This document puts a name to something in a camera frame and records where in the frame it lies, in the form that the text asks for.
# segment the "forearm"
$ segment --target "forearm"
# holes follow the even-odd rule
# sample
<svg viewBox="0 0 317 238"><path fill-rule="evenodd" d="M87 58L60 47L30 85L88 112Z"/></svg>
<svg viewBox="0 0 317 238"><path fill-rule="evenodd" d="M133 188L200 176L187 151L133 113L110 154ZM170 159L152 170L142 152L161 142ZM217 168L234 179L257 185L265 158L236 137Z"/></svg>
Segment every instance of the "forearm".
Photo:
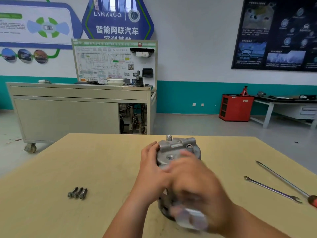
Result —
<svg viewBox="0 0 317 238"><path fill-rule="evenodd" d="M232 224L222 235L226 238L290 238L240 206L235 206Z"/></svg>
<svg viewBox="0 0 317 238"><path fill-rule="evenodd" d="M103 238L141 238L148 206L129 196L112 220Z"/></svg>

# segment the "teal wall stripe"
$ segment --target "teal wall stripe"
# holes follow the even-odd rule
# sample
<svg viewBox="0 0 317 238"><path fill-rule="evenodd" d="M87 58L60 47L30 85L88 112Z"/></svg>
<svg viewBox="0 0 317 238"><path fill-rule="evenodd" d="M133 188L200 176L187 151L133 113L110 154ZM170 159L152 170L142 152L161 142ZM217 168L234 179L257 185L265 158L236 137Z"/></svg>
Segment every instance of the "teal wall stripe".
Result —
<svg viewBox="0 0 317 238"><path fill-rule="evenodd" d="M6 82L31 82L47 79L52 83L74 83L76 78L56 77L20 77L0 76L0 109L13 109ZM268 95L289 96L299 94L317 94L317 86L309 85L278 85L278 84L243 84L221 82L176 82L158 81L158 113L171 114L218 114L222 94L239 94L244 85L252 95L264 91ZM255 103L252 114L264 115L267 106Z"/></svg>

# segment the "gray floor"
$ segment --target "gray floor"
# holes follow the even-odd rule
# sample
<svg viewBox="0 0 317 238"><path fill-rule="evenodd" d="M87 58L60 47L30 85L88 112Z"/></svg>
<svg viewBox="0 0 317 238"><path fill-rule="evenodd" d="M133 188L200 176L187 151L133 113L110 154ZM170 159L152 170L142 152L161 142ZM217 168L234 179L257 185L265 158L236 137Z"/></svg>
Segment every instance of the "gray floor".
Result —
<svg viewBox="0 0 317 238"><path fill-rule="evenodd" d="M317 174L317 131L291 120L273 117L268 129L256 122L225 122L213 116L157 114L154 133L158 135L255 136ZM20 166L47 148L36 144L28 154L14 113L0 112L0 176Z"/></svg>

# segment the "hand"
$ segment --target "hand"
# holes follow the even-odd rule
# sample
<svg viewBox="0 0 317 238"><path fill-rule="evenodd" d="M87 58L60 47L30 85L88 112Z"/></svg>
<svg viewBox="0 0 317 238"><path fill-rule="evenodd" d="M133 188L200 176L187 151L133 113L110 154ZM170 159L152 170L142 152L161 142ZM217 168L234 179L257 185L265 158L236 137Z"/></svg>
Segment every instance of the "hand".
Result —
<svg viewBox="0 0 317 238"><path fill-rule="evenodd" d="M188 151L182 151L181 155L182 158L171 162L165 170L171 174L173 192L185 207L200 210L207 217L209 232L226 232L236 205L203 162Z"/></svg>
<svg viewBox="0 0 317 238"><path fill-rule="evenodd" d="M159 144L153 142L141 152L140 170L130 196L140 200L147 206L158 200L159 196L170 184L170 175L156 164L156 152Z"/></svg>

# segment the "wooden workbench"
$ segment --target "wooden workbench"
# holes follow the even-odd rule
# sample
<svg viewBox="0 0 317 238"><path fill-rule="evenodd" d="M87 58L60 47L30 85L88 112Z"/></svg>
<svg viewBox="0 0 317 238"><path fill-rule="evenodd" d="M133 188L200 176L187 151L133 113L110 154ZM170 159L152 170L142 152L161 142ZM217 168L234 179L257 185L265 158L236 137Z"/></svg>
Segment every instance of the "wooden workbench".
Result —
<svg viewBox="0 0 317 238"><path fill-rule="evenodd" d="M0 237L101 238L133 186L141 149L164 138L103 134L65 136L0 179ZM317 193L315 174L254 137L195 138L202 160L220 178L236 204L291 237L316 236L317 209L255 160L309 194ZM244 176L298 196L304 204L247 182ZM67 193L76 186L88 188L85 200L67 198ZM160 236L198 237L165 218L155 202L149 208L143 237Z"/></svg>

